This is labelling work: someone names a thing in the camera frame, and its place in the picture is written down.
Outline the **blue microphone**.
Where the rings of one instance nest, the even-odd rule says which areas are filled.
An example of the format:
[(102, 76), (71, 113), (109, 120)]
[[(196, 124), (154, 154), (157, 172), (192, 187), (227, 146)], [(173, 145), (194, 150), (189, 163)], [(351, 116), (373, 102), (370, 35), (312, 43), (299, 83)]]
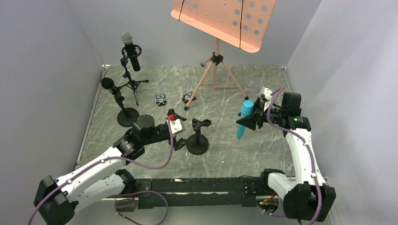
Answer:
[(236, 137), (238, 140), (240, 140), (245, 133), (245, 129), (246, 129), (246, 123), (247, 123), (247, 117), (249, 117), (254, 110), (254, 102), (252, 100), (245, 100), (241, 106), (240, 109), (240, 119), (243, 119), (243, 125), (241, 123), (238, 123), (237, 126), (237, 133), (236, 133)]

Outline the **black round base mic stand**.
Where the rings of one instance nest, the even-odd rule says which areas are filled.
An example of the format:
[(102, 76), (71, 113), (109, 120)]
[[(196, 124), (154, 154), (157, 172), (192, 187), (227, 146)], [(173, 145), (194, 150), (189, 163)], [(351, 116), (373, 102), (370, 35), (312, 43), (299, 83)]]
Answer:
[(188, 152), (193, 155), (202, 155), (208, 150), (209, 142), (208, 139), (201, 134), (201, 128), (208, 127), (211, 124), (211, 120), (208, 119), (202, 121), (192, 119), (192, 128), (195, 134), (188, 138), (188, 142), (186, 144)]

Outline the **black round base clip stand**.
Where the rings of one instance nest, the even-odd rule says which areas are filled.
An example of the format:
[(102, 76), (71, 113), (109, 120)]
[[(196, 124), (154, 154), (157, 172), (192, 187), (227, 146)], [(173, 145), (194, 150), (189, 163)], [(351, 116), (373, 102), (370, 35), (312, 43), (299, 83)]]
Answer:
[(117, 115), (117, 122), (120, 126), (128, 128), (131, 127), (135, 121), (137, 121), (139, 117), (139, 112), (134, 108), (124, 107), (123, 100), (123, 96), (115, 96), (115, 101), (121, 108), (120, 112)]

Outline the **black microphone orange end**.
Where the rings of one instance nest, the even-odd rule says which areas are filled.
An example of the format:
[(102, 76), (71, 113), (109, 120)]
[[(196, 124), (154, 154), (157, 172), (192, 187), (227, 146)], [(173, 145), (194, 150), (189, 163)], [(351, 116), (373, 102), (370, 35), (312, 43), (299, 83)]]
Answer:
[(120, 88), (115, 86), (113, 79), (104, 77), (100, 81), (102, 88), (108, 90), (115, 98), (116, 102), (120, 105), (124, 101)]

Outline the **black microphone silver mesh head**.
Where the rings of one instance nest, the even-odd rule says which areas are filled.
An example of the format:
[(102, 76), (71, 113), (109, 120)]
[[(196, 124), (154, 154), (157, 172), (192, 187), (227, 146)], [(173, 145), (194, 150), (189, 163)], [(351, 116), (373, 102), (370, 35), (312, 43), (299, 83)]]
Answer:
[(137, 52), (136, 52), (136, 47), (132, 42), (132, 35), (128, 32), (124, 32), (121, 34), (121, 40), (123, 41), (125, 45), (125, 50), (127, 52), (127, 56), (129, 57), (133, 70), (135, 72), (138, 72), (141, 70), (138, 57), (137, 57)]

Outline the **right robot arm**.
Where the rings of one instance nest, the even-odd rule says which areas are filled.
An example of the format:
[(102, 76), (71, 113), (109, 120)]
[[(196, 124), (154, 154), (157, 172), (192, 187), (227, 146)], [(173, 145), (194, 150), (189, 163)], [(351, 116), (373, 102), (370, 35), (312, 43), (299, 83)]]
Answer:
[(299, 221), (323, 222), (336, 198), (336, 192), (322, 176), (312, 147), (311, 125), (301, 116), (301, 95), (285, 92), (282, 104), (276, 106), (277, 93), (268, 91), (256, 101), (247, 99), (241, 106), (237, 120), (237, 139), (245, 129), (255, 130), (264, 123), (282, 131), (291, 151), (295, 167), (295, 180), (278, 169), (264, 169), (260, 176), (241, 176), (245, 196), (261, 196), (267, 191), (282, 200), (283, 215)]

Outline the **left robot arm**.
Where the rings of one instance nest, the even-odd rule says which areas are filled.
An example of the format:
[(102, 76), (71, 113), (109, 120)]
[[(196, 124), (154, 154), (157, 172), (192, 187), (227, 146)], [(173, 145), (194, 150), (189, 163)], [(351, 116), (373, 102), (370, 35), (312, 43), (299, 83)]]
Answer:
[(139, 195), (150, 193), (150, 189), (139, 186), (125, 166), (133, 163), (152, 170), (164, 168), (171, 158), (160, 166), (136, 160), (144, 154), (145, 146), (152, 143), (168, 141), (171, 152), (180, 149), (183, 139), (177, 141), (176, 135), (185, 130), (186, 120), (173, 109), (168, 111), (165, 123), (157, 126), (151, 115), (140, 115), (124, 136), (91, 162), (56, 179), (45, 177), (39, 183), (35, 210), (28, 224), (40, 213), (48, 225), (65, 225), (77, 212), (104, 198), (127, 197), (134, 201)]

